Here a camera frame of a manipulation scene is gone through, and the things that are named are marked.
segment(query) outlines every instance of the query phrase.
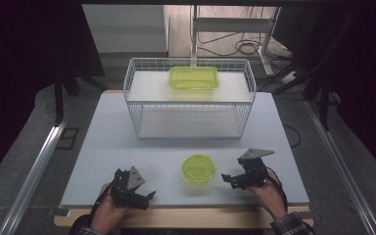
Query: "white tabletop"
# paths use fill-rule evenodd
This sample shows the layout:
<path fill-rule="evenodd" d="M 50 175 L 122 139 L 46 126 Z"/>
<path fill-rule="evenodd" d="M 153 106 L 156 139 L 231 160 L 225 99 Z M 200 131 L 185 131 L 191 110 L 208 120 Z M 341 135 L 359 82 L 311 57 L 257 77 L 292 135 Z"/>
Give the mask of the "white tabletop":
<path fill-rule="evenodd" d="M 61 204 L 90 208 L 104 183 L 118 168 L 134 165 L 145 178 L 137 193 L 157 191 L 152 207 L 226 207 L 255 204 L 247 190 L 233 190 L 221 174 L 244 173 L 237 158 L 249 148 L 273 150 L 264 163 L 279 175 L 289 205 L 308 203 L 292 151 L 271 94 L 257 93 L 243 136 L 239 140 L 139 140 L 123 94 L 102 94 Z M 181 164 L 191 155 L 211 155 L 216 175 L 206 185 L 184 181 Z"/>

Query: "gray floor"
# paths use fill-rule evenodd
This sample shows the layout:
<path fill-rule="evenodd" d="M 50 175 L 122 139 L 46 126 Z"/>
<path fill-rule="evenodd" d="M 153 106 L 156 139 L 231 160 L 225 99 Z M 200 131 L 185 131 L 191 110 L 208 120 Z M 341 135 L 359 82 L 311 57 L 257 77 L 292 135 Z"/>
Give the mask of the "gray floor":
<path fill-rule="evenodd" d="M 110 89 L 121 89 L 129 57 L 101 55 L 106 77 L 96 77 Z M 251 61 L 257 82 L 264 84 L 261 64 Z M 69 150 L 58 149 L 53 153 L 40 183 L 25 211 L 17 234 L 67 234 L 69 229 L 53 223 L 55 209 L 61 201 L 79 154 L 87 128 L 94 114 L 101 91 L 78 79 L 81 94 L 67 97 L 74 102 L 67 128 L 77 128 L 76 141 Z M 304 84 L 281 95 L 274 96 L 279 115 L 285 125 L 294 127 L 301 136 L 293 153 L 310 199 L 317 234 L 368 234 L 352 198 L 334 165 L 327 148 L 317 132 L 302 98 Z M 376 161 L 348 129 L 336 113 L 329 109 L 330 131 L 343 159 L 361 193 L 376 216 Z M 12 206 L 29 173 L 55 119 L 53 87 L 40 91 L 35 109 L 11 150 L 0 164 L 0 226 Z M 291 146 L 299 142 L 296 132 L 285 127 Z M 60 147 L 69 143 L 60 141 Z M 184 234 L 246 234 L 254 231 L 181 231 Z"/>

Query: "plastic food container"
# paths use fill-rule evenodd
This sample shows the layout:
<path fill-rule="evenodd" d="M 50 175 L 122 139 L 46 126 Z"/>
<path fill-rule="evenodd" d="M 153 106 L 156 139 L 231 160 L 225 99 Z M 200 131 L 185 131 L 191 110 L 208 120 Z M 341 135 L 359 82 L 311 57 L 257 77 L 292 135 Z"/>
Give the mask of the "plastic food container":
<path fill-rule="evenodd" d="M 218 87 L 216 67 L 173 67 L 169 86 L 174 89 L 214 90 Z"/>
<path fill-rule="evenodd" d="M 187 182 L 205 184 L 215 175 L 215 166 L 210 155 L 193 155 L 182 164 L 182 172 Z"/>

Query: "cable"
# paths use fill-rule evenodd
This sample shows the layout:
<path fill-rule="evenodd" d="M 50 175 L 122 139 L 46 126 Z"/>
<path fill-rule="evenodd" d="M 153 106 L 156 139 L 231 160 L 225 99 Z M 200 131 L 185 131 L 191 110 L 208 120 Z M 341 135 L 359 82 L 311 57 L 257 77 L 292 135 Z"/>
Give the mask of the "cable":
<path fill-rule="evenodd" d="M 301 144 L 301 141 L 302 141 L 302 137 L 301 137 L 301 134 L 299 133 L 299 131 L 297 129 L 295 129 L 294 127 L 287 125 L 287 124 L 283 124 L 283 127 L 288 127 L 296 133 L 296 135 L 298 136 L 298 143 L 291 145 L 291 149 L 298 147 Z"/>

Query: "white wire basket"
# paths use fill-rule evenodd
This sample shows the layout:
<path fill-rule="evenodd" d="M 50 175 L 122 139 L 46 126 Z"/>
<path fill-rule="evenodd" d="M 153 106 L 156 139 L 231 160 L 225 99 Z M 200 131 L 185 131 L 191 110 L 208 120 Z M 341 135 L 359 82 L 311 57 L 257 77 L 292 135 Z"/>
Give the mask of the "white wire basket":
<path fill-rule="evenodd" d="M 173 67 L 215 67 L 214 90 L 169 86 Z M 134 58 L 123 85 L 124 99 L 138 138 L 241 138 L 256 96 L 245 59 Z"/>

